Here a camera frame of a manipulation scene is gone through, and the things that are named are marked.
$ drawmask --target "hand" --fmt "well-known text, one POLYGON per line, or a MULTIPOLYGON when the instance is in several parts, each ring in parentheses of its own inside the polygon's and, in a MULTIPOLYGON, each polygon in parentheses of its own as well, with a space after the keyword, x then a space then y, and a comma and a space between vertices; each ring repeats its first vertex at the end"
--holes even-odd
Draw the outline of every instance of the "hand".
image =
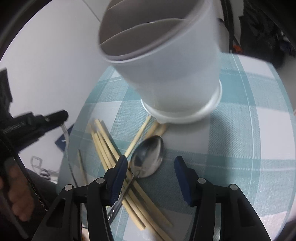
MULTIPOLYGON (((8 198, 12 202, 11 210, 21 221, 28 221, 35 207, 28 182, 17 165, 10 168, 8 175, 11 179, 8 191, 8 198)), ((3 180, 0 177, 0 189, 3 188, 3 185, 3 180)))

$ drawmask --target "blue gripper pad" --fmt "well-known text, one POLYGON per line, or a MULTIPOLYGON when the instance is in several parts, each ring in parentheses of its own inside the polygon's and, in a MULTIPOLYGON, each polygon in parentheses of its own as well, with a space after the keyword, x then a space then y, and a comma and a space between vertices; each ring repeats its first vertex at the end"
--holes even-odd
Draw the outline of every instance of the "blue gripper pad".
POLYGON ((175 158, 175 173, 184 201, 186 201, 191 207, 196 206, 201 194, 196 187, 198 175, 195 170, 188 168, 183 158, 181 156, 177 156, 175 158))
POLYGON ((108 193, 108 206, 113 206, 118 200, 123 181, 128 169, 128 160, 125 156, 120 156, 114 168, 108 169, 104 175, 106 184, 106 191, 108 193))

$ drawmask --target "white floor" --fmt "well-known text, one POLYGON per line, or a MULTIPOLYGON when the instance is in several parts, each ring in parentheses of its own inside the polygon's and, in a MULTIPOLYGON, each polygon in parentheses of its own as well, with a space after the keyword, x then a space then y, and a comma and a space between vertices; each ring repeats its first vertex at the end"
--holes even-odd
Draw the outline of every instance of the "white floor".
MULTIPOLYGON (((64 109, 73 124, 108 64, 98 51, 99 21, 82 0, 53 0, 18 33, 0 61, 7 68, 13 116, 64 109)), ((54 142, 60 128, 20 153, 27 168, 36 155, 43 168, 58 170, 62 152, 54 142)))

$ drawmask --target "checkered tablecloth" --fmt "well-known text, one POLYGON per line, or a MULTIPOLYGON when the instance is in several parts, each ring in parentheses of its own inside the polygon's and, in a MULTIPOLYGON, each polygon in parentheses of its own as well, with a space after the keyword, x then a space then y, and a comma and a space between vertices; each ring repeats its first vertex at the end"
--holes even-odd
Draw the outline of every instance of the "checkered tablecloth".
MULTIPOLYGON (((290 213, 295 197, 295 119, 284 86, 269 63, 221 54, 221 103, 211 115, 190 125, 170 125, 163 139, 165 157, 160 169, 139 184, 160 207, 174 228, 163 227, 173 240, 188 240, 195 208, 183 200, 173 161, 186 164, 215 185, 236 183, 274 239, 290 213)), ((88 181, 104 175, 88 123, 103 120, 115 145, 124 153, 147 113, 140 96, 113 67, 108 67, 90 93, 70 135, 68 157, 83 185, 77 149, 81 150, 88 181)), ((64 156, 58 191, 73 183, 64 156)), ((219 207, 217 227, 219 233, 219 207)), ((139 231, 124 208, 111 225, 116 241, 154 240, 139 231)))

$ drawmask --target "cup base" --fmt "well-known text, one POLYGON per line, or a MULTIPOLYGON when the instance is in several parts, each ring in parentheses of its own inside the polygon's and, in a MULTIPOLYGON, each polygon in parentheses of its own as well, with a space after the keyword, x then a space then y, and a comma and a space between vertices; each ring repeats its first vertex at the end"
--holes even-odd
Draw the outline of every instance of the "cup base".
POLYGON ((153 116, 160 124, 171 123, 171 124, 188 124, 199 121, 209 115, 220 103, 222 97, 222 84, 219 80, 219 86, 214 92, 209 102, 202 108, 194 111, 185 112, 165 112, 156 110, 141 99, 142 106, 144 109, 153 116))

